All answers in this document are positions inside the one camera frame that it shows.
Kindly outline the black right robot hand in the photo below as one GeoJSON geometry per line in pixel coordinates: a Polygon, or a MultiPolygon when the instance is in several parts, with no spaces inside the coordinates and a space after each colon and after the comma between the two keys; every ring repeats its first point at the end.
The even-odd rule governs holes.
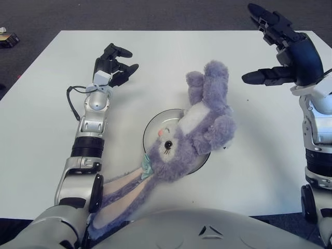
{"type": "Polygon", "coordinates": [[[276,58],[280,66],[262,68],[242,76],[250,85],[278,86],[295,83],[306,87],[324,77],[320,55],[306,33],[296,32],[292,22],[277,11],[270,12],[263,7],[249,3],[252,22],[269,45],[276,45],[276,58]]]}

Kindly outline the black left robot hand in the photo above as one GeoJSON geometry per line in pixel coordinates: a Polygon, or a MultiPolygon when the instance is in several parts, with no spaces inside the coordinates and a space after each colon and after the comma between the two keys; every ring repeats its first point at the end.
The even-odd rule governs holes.
{"type": "Polygon", "coordinates": [[[110,43],[105,49],[104,53],[96,59],[94,65],[95,74],[97,71],[103,71],[111,75],[108,82],[110,87],[121,86],[129,80],[129,77],[134,74],[139,68],[138,64],[125,65],[119,62],[116,58],[131,58],[132,53],[124,48],[117,47],[110,43]]]}

